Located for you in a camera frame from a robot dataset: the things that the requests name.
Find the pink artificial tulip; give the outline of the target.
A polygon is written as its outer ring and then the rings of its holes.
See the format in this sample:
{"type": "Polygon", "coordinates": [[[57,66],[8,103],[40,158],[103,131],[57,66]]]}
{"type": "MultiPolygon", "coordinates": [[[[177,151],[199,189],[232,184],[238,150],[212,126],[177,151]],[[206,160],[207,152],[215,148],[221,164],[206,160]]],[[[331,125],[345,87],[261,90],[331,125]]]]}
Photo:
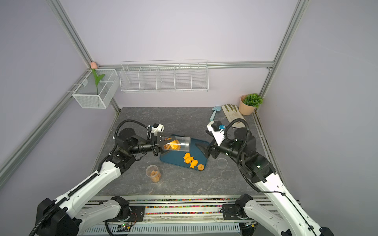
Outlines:
{"type": "Polygon", "coordinates": [[[100,81],[104,78],[105,74],[98,75],[98,73],[96,71],[98,69],[98,65],[95,62],[91,62],[90,66],[91,66],[92,74],[94,76],[94,82],[95,82],[95,86],[96,86],[96,93],[97,93],[97,95],[99,95],[98,85],[99,85],[100,81]]]}

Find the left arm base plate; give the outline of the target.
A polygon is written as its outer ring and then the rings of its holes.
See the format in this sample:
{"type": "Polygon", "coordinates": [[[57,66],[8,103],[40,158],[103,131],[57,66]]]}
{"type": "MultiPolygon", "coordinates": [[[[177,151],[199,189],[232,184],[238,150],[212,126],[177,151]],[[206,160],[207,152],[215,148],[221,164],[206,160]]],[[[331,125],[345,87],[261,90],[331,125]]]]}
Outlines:
{"type": "Polygon", "coordinates": [[[108,222],[142,222],[145,215],[145,206],[128,206],[121,209],[119,214],[108,222]]]}

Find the potted green plant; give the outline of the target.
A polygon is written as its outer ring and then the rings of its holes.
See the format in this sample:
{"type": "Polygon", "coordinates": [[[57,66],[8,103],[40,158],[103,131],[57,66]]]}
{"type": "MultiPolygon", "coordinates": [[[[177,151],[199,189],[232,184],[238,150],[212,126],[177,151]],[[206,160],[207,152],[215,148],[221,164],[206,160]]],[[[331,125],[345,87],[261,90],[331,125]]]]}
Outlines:
{"type": "Polygon", "coordinates": [[[239,111],[242,115],[251,115],[263,103],[263,98],[257,93],[242,95],[240,98],[239,111]]]}

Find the light blue garden trowel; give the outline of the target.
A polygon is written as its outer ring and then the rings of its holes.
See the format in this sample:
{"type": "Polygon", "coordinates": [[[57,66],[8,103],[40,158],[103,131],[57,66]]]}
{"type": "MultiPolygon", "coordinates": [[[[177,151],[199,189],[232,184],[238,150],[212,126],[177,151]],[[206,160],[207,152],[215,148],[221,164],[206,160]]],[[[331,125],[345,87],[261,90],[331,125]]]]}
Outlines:
{"type": "Polygon", "coordinates": [[[219,112],[220,110],[221,110],[221,106],[213,107],[213,108],[212,108],[213,113],[212,113],[212,115],[211,115],[209,121],[212,122],[212,121],[214,120],[214,118],[215,118],[216,113],[219,112]]]}

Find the white mesh wall basket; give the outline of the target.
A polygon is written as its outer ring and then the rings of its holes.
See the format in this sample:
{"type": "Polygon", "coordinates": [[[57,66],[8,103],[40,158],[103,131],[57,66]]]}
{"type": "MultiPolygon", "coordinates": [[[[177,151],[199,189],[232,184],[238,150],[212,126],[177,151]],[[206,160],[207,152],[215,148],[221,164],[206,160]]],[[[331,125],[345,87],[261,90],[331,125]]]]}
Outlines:
{"type": "Polygon", "coordinates": [[[84,109],[106,109],[120,86],[114,69],[97,69],[84,77],[73,97],[84,109]]]}

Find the orange cookie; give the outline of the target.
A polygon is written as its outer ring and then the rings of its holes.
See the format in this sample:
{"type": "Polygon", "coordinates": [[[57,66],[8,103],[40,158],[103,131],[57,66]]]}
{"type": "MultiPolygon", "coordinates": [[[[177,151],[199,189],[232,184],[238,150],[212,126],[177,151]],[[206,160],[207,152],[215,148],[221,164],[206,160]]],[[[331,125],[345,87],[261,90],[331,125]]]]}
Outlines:
{"type": "Polygon", "coordinates": [[[193,160],[191,163],[190,163],[190,168],[194,169],[195,166],[198,165],[198,161],[197,160],[193,160]]]}
{"type": "Polygon", "coordinates": [[[188,159],[190,156],[191,156],[191,154],[189,152],[185,153],[184,160],[186,161],[186,159],[188,159]]]}
{"type": "Polygon", "coordinates": [[[185,163],[190,164],[194,161],[194,158],[192,156],[189,156],[185,159],[185,163]]]}

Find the clear jar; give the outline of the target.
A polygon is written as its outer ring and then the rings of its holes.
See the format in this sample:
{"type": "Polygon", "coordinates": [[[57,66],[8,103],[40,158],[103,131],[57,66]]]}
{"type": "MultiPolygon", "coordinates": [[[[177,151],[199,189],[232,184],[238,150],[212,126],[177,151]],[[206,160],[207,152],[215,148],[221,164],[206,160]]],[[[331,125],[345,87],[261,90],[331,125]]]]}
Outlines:
{"type": "Polygon", "coordinates": [[[158,183],[161,178],[161,173],[156,165],[150,165],[146,168],[146,176],[154,183],[158,183]]]}
{"type": "Polygon", "coordinates": [[[191,149],[191,138],[174,136],[172,138],[172,142],[164,145],[162,148],[170,151],[189,152],[191,149]]]}

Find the beige gardening glove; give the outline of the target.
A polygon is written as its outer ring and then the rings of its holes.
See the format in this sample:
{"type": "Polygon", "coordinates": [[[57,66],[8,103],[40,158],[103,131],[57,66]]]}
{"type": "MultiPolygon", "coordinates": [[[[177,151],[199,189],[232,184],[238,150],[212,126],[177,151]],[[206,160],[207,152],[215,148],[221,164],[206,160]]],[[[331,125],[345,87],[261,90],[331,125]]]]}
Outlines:
{"type": "MultiPolygon", "coordinates": [[[[238,107],[232,104],[225,104],[222,107],[223,113],[225,114],[227,120],[232,122],[236,119],[243,119],[245,118],[240,113],[238,107]]],[[[236,122],[232,125],[233,128],[245,128],[245,125],[242,122],[236,122]]]]}

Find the teal plastic tray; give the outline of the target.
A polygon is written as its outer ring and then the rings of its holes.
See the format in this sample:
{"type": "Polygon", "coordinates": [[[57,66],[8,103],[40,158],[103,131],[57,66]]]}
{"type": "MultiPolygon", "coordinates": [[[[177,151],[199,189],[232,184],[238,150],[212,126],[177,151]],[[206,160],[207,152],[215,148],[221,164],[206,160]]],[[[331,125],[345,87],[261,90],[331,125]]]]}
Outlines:
{"type": "MultiPolygon", "coordinates": [[[[205,144],[209,144],[209,143],[207,141],[191,138],[191,149],[190,149],[189,153],[194,158],[194,160],[198,161],[198,165],[203,164],[204,168],[205,168],[208,159],[206,159],[205,156],[203,155],[203,153],[195,146],[195,143],[205,143],[205,144]]],[[[168,163],[168,164],[192,169],[192,168],[190,168],[190,164],[185,163],[185,160],[184,160],[185,153],[187,153],[187,152],[170,151],[167,154],[160,155],[160,161],[162,161],[164,163],[168,163]]],[[[192,170],[200,171],[200,170],[197,169],[198,165],[195,166],[195,168],[192,169],[192,170]]]]}

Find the round brown cookie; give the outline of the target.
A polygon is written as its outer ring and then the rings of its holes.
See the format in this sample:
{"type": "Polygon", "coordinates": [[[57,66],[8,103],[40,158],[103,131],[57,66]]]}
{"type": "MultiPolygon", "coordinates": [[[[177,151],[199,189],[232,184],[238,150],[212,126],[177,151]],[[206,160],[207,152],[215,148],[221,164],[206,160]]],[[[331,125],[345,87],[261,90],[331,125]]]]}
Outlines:
{"type": "Polygon", "coordinates": [[[204,165],[203,164],[199,164],[198,167],[197,167],[198,170],[200,171],[203,171],[204,170],[204,165]]]}

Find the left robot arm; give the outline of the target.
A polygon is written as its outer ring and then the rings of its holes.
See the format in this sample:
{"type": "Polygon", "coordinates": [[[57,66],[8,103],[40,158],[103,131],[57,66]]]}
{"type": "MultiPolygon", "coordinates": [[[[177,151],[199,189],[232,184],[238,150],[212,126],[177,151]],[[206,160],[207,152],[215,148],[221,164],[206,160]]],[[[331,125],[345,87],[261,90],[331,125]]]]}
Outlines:
{"type": "Polygon", "coordinates": [[[31,236],[76,236],[100,223],[115,219],[136,221],[128,200],[115,196],[107,203],[83,211],[82,208],[104,187],[124,174],[136,155],[152,152],[157,156],[175,137],[164,134],[162,124],[144,125],[135,120],[122,121],[114,133],[115,144],[97,169],[77,186],[51,200],[46,198],[37,207],[31,236]]]}

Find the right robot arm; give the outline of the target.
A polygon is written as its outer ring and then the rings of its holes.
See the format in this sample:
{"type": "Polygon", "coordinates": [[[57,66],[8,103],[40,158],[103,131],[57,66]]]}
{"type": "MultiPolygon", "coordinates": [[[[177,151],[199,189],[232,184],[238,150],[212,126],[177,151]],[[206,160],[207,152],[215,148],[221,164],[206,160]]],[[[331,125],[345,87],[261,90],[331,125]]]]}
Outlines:
{"type": "Polygon", "coordinates": [[[235,119],[224,126],[220,121],[210,121],[207,134],[211,143],[202,148],[206,157],[229,156],[237,165],[247,184],[263,193],[273,204],[279,216],[262,207],[250,195],[244,194],[235,202],[235,214],[251,218],[275,236],[331,236],[332,231],[320,226],[300,206],[285,187],[272,163],[257,152],[256,139],[248,123],[235,119]]]}

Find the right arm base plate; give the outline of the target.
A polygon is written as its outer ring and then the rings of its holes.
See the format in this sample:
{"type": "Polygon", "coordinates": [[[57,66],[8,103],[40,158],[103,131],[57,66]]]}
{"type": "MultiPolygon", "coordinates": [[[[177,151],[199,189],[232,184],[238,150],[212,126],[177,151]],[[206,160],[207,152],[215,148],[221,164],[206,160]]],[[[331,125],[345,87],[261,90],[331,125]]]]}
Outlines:
{"type": "Polygon", "coordinates": [[[246,205],[241,204],[223,204],[220,213],[224,220],[252,220],[244,211],[246,205]]]}

